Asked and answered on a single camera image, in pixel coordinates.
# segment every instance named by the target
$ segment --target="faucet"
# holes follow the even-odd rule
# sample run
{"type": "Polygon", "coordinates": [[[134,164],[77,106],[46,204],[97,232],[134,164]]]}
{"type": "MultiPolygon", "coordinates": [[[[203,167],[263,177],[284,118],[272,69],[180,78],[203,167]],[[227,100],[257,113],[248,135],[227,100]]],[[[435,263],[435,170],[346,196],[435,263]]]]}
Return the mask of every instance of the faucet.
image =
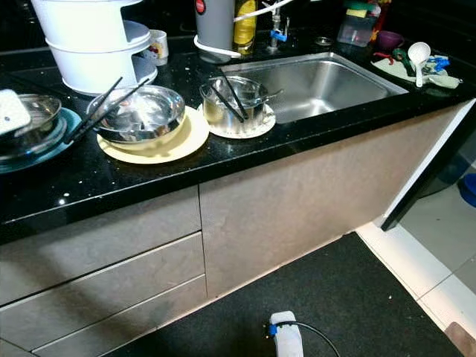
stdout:
{"type": "Polygon", "coordinates": [[[278,7],[274,9],[272,12],[272,19],[273,19],[273,29],[271,30],[271,43],[268,46],[268,51],[272,54],[277,51],[277,44],[279,41],[285,42],[288,39],[288,29],[289,29],[289,17],[286,18],[286,25],[284,27],[284,31],[280,29],[281,27],[281,8],[278,7]]]}

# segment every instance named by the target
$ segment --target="black floor mat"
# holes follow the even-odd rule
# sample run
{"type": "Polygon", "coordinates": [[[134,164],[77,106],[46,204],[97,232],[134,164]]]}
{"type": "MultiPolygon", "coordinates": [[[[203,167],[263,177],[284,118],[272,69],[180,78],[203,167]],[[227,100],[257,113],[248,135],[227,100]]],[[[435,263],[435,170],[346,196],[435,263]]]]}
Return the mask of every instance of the black floor mat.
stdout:
{"type": "MultiPolygon", "coordinates": [[[[327,334],[342,357],[461,356],[352,233],[107,357],[275,357],[262,325],[285,310],[327,334]]],[[[306,357],[333,356],[300,331],[306,357]]]]}

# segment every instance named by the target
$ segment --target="white plate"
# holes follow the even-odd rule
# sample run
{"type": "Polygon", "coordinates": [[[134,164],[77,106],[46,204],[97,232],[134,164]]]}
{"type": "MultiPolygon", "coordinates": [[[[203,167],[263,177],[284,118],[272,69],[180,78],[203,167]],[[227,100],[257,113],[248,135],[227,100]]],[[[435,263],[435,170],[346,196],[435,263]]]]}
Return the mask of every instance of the white plate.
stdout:
{"type": "MultiPolygon", "coordinates": [[[[200,104],[196,109],[200,112],[200,115],[203,116],[203,105],[200,104]]],[[[268,131],[273,129],[273,126],[276,124],[276,115],[274,115],[273,109],[268,104],[265,104],[264,108],[266,119],[263,121],[263,125],[257,126],[252,131],[247,132],[224,132],[219,128],[213,127],[210,125],[210,132],[212,134],[221,136],[228,139],[251,139],[266,134],[268,131]]]]}
{"type": "Polygon", "coordinates": [[[185,119],[180,132],[169,142],[155,149],[126,151],[112,146],[97,136],[99,147],[107,155],[130,164],[163,164],[179,160],[198,150],[207,140],[209,126],[203,115],[189,106],[185,107],[185,119]]]}

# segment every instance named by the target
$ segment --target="white container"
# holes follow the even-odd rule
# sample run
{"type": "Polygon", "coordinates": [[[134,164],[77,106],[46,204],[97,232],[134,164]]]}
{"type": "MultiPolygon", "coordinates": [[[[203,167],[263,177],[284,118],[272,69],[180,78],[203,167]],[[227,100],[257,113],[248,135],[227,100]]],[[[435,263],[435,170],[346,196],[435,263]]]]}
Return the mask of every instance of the white container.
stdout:
{"type": "Polygon", "coordinates": [[[169,56],[167,33],[162,30],[150,30],[150,46],[142,51],[142,56],[154,65],[166,65],[169,56]]]}
{"type": "Polygon", "coordinates": [[[31,1],[48,41],[69,51],[118,51],[150,37],[146,26],[123,21],[120,14],[141,0],[31,1]]]}
{"type": "Polygon", "coordinates": [[[123,51],[88,53],[67,51],[46,39],[61,72],[63,82],[87,95],[104,93],[119,78],[118,88],[135,86],[145,78],[153,80],[157,69],[142,58],[132,58],[149,46],[149,40],[123,51]]]}

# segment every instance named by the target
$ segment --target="stainless steel bowl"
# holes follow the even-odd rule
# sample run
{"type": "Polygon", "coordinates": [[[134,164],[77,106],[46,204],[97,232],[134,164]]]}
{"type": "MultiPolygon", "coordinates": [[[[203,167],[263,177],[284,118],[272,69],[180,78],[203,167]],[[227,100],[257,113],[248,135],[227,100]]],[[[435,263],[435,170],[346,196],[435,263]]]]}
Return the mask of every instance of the stainless steel bowl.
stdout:
{"type": "MultiPolygon", "coordinates": [[[[115,89],[97,110],[97,118],[131,88],[115,89]]],[[[89,104],[89,113],[102,96],[89,104]]],[[[140,150],[173,139],[184,120],[185,102],[176,91],[160,86],[143,86],[107,115],[94,130],[121,149],[140,150]]]]}
{"type": "Polygon", "coordinates": [[[21,94],[19,98],[31,122],[0,137],[0,161],[41,154],[57,145],[66,131],[66,122],[58,116],[58,98],[38,94],[21,94]]]}
{"type": "Polygon", "coordinates": [[[248,114],[248,119],[241,123],[210,88],[210,86],[214,86],[231,106],[237,112],[240,112],[233,93],[223,77],[210,78],[209,83],[200,86],[200,95],[203,98],[203,114],[210,126],[218,132],[237,135],[254,132],[258,126],[263,125],[266,119],[264,111],[266,100],[262,100],[262,98],[266,98],[268,90],[265,86],[248,78],[238,76],[227,78],[248,114]]]}

